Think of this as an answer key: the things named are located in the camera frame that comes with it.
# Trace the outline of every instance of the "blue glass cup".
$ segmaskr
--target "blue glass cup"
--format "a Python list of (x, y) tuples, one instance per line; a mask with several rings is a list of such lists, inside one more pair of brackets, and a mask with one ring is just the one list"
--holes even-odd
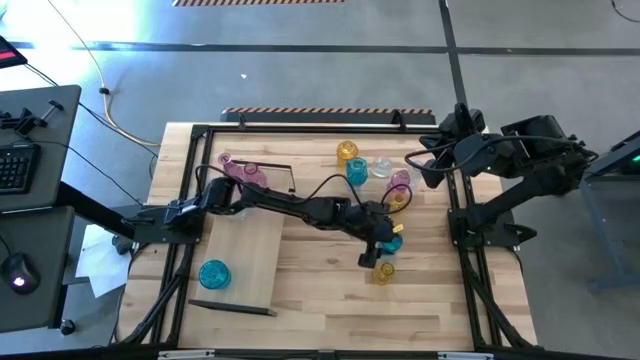
[(231, 271), (219, 260), (211, 260), (200, 267), (200, 284), (209, 290), (224, 289), (231, 283)]
[(357, 157), (347, 161), (347, 179), (351, 185), (363, 185), (368, 176), (367, 160)]
[(382, 248), (383, 253), (388, 254), (388, 255), (393, 255), (396, 252), (398, 252), (398, 250), (400, 250), (400, 248), (402, 247), (402, 235), (400, 234), (396, 234), (396, 236), (393, 237), (393, 240), (391, 240), (391, 242), (388, 243), (380, 243), (380, 248)]

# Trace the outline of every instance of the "wooden table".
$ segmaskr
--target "wooden table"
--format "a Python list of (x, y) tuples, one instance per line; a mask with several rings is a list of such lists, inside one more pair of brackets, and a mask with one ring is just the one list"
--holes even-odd
[[(167, 125), (153, 178), (149, 204), (178, 198), (190, 123)], [(335, 173), (336, 145), (354, 141), (359, 156), (402, 158), (421, 145), (416, 135), (216, 134), (212, 159), (229, 152), (238, 160), (293, 166), (299, 196), (308, 195)], [(202, 147), (196, 154), (200, 159)], [(380, 199), (388, 180), (371, 180), (365, 199)], [(473, 179), (478, 202), (502, 191), (491, 175)], [(319, 195), (347, 196), (346, 184), (331, 181)], [(358, 267), (364, 242), (341, 232), (319, 231), (285, 217), (271, 307), (277, 317), (208, 310), (185, 305), (180, 348), (337, 349), (337, 350), (471, 350), (472, 341), (457, 251), (448, 236), (445, 213), (450, 207), (445, 182), (437, 189), (423, 183), (412, 204), (395, 215), (404, 224), (404, 246), (391, 258), (392, 283), (371, 282), (371, 270)], [(208, 215), (202, 242), (196, 247), (187, 299), (194, 296), (213, 216)], [(131, 333), (158, 296), (166, 245), (151, 245), (134, 263), (120, 311), (121, 337)], [(487, 248), (496, 302), (528, 341), (535, 343), (519, 264), (505, 249)], [(479, 306), (483, 334), (489, 339), (484, 306)], [(163, 339), (173, 303), (167, 307)]]

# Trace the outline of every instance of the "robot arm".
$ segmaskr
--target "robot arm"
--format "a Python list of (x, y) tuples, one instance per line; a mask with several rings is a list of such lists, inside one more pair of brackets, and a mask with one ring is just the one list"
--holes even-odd
[(496, 198), (461, 212), (465, 230), (472, 232), (491, 227), (499, 216), (533, 197), (563, 195), (577, 188), (584, 170), (597, 157), (575, 136), (567, 137), (551, 115), (504, 126), (502, 134), (482, 133), (482, 113), (458, 104), (439, 129), (437, 139), (421, 138), (427, 149), (444, 147), (433, 151), (435, 160), (420, 167), (412, 164), (411, 154), (405, 158), (421, 170), (427, 186), (437, 187), (446, 172), (458, 169), (468, 176), (485, 172), (508, 179), (522, 177)]
[[(241, 189), (240, 199), (232, 202), (236, 187)], [(213, 179), (202, 194), (169, 204), (164, 224), (179, 228), (192, 216), (203, 213), (234, 215), (248, 208), (261, 208), (302, 219), (319, 230), (342, 231), (364, 241), (367, 246), (358, 259), (358, 265), (373, 268), (380, 258), (379, 242), (391, 242), (395, 237), (391, 218), (384, 205), (368, 201), (352, 206), (344, 197), (318, 196), (309, 199), (262, 188), (253, 183), (240, 183), (234, 178)]]

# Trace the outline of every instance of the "yellow and black striped tape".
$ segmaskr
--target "yellow and black striped tape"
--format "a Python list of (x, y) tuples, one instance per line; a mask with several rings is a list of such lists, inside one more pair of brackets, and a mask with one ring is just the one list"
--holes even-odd
[[(391, 108), (226, 108), (222, 113), (391, 114)], [(431, 114), (431, 109), (398, 109), (403, 114)]]
[(340, 2), (345, 2), (345, 0), (174, 0), (173, 6), (325, 4)]

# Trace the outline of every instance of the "gray floor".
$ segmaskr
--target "gray floor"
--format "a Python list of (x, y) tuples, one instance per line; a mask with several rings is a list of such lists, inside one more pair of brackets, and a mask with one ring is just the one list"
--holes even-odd
[[(347, 0), (337, 5), (172, 8), (170, 1), (58, 1), (88, 40), (157, 43), (445, 45), (436, 0)], [(83, 87), (82, 100), (101, 112), (99, 81), (73, 35), (51, 10), (14, 1), (0, 33), (34, 41), (31, 64), (61, 84)], [(640, 25), (615, 15), (609, 0), (450, 0), (459, 46), (637, 47)], [(640, 17), (640, 3), (619, 1)], [(96, 17), (110, 26), (96, 24)], [(43, 33), (29, 16), (47, 24)], [(66, 39), (52, 42), (51, 39)], [(96, 52), (116, 92), (121, 125), (160, 140), (168, 121), (214, 121), (224, 107), (431, 107), (441, 120), (455, 94), (447, 55)], [(489, 126), (553, 114), (590, 148), (607, 148), (640, 128), (640, 58), (462, 56), (470, 106)], [(0, 90), (44, 86), (23, 68), (0, 72)], [(72, 146), (146, 198), (149, 155), (79, 112)], [(109, 206), (131, 200), (82, 160), (69, 156), (64, 178)], [(606, 276), (593, 227), (578, 193), (534, 199), (516, 220), (539, 236), (523, 246), (527, 293), (541, 345), (561, 351), (640, 356), (640, 289), (589, 293), (586, 282)], [(105, 344), (117, 293), (93, 300), (86, 285), (72, 288), (65, 312), (80, 330), (0, 336), (0, 353)]]

